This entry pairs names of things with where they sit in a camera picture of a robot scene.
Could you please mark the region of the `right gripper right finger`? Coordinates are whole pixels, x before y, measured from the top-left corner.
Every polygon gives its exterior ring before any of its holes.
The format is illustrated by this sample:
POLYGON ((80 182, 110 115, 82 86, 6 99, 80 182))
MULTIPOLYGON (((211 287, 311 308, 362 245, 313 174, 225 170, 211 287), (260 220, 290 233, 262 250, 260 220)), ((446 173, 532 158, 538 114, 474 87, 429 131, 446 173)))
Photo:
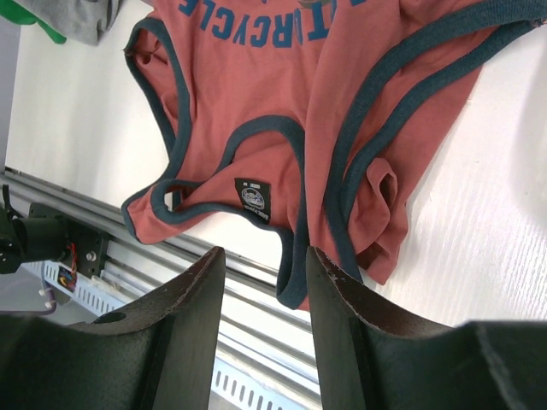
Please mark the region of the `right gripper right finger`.
POLYGON ((449 327, 357 282, 320 249, 306 260, 325 409, 543 409, 546 324, 449 327))

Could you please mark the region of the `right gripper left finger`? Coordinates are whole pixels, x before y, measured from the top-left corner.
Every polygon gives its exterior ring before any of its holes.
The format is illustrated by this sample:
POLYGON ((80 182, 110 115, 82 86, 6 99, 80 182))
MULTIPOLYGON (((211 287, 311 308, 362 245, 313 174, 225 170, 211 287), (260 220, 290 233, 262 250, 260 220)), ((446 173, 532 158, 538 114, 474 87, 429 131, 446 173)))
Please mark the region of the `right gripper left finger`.
POLYGON ((2 408, 207 408, 225 275, 215 247, 91 323, 3 315, 2 408))

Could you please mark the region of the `red tank top blue trim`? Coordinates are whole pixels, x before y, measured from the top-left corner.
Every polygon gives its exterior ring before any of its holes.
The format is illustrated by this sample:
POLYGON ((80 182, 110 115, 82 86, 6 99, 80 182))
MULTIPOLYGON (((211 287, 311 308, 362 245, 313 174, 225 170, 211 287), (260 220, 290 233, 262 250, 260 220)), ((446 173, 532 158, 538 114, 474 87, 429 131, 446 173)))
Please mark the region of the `red tank top blue trim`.
POLYGON ((126 226, 158 243, 222 212, 277 233, 291 309, 309 246, 384 284, 481 66, 545 22, 543 1, 158 1, 125 57, 168 164, 126 226))

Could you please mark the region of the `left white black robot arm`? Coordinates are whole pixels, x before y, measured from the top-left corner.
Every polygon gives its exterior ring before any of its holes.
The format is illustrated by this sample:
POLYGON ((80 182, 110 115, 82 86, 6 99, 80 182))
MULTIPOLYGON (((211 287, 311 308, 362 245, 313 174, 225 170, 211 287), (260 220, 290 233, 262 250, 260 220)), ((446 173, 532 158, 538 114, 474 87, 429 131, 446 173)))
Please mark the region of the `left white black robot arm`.
POLYGON ((59 261, 68 254, 68 225, 63 217, 23 217, 2 185, 1 274, 15 273, 21 264, 59 261))

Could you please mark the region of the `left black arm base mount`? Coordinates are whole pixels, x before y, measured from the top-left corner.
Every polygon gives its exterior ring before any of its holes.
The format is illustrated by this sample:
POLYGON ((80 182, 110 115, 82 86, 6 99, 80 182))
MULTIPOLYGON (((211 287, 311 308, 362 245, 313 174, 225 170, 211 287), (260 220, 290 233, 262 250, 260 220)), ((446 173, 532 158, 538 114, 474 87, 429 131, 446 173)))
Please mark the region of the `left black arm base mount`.
POLYGON ((25 219, 32 261, 55 261, 88 278, 106 262, 110 235, 98 227, 43 203, 34 202, 25 219))

